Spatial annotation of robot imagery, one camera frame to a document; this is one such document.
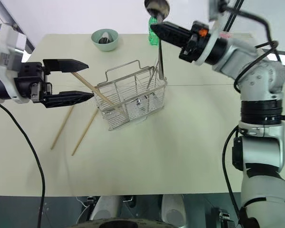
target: green bottle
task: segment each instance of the green bottle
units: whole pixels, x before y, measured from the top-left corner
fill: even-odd
[[[151,45],[158,45],[158,37],[151,29],[151,24],[154,24],[154,23],[157,23],[157,19],[155,17],[150,17],[150,20],[149,20],[149,42]]]

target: floor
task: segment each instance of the floor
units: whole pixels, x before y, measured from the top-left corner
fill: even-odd
[[[240,195],[235,194],[239,204]],[[40,198],[0,196],[0,228],[36,227]],[[220,207],[230,213],[237,223],[230,197],[221,194],[186,194],[184,202],[190,228],[205,228],[205,211]],[[63,228],[74,225],[81,213],[82,205],[75,197],[46,197],[42,216],[42,228]],[[137,196],[136,206],[123,204],[120,217],[160,219],[159,196]]]

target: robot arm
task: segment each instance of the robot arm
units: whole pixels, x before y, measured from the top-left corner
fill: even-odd
[[[181,48],[179,57],[206,62],[234,80],[259,57],[256,47],[223,39],[217,30],[195,21],[191,30],[169,22],[151,25],[160,39]],[[262,59],[238,81],[241,93],[241,136],[234,139],[233,164],[243,171],[239,220],[244,228],[285,228],[285,161],[282,115],[285,66]]]
[[[2,24],[0,28],[0,104],[12,99],[19,104],[42,103],[46,108],[74,105],[94,96],[80,91],[52,94],[47,81],[51,71],[77,72],[88,65],[72,59],[44,59],[22,63],[26,37]]]

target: metal wire basket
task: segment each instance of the metal wire basket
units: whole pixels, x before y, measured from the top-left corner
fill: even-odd
[[[134,63],[138,63],[138,71],[109,81],[108,72]],[[159,79],[158,65],[142,68],[140,61],[135,60],[105,72],[106,81],[99,83],[97,89],[114,105],[97,95],[95,98],[103,118],[110,125],[109,130],[163,108],[167,81]]]

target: white table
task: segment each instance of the white table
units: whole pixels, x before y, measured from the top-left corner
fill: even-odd
[[[96,109],[95,100],[77,104],[54,150],[50,146],[68,107],[46,109],[41,104],[6,101],[30,137],[40,158],[46,196],[126,195],[227,192],[221,167],[225,139],[240,118],[239,95],[233,81],[178,59],[180,49],[163,45],[164,71],[169,86],[165,107],[142,123],[108,131],[98,113],[75,156],[73,148]],[[96,85],[105,70],[140,59],[153,65],[157,47],[147,35],[121,35],[119,47],[100,52],[90,35],[47,35],[29,61],[73,58],[90,68],[80,72]],[[88,89],[71,74],[53,72],[54,92]],[[227,170],[234,191],[242,173]],[[285,178],[285,167],[282,171]],[[0,109],[0,195],[40,196],[41,179],[33,154],[22,134]]]

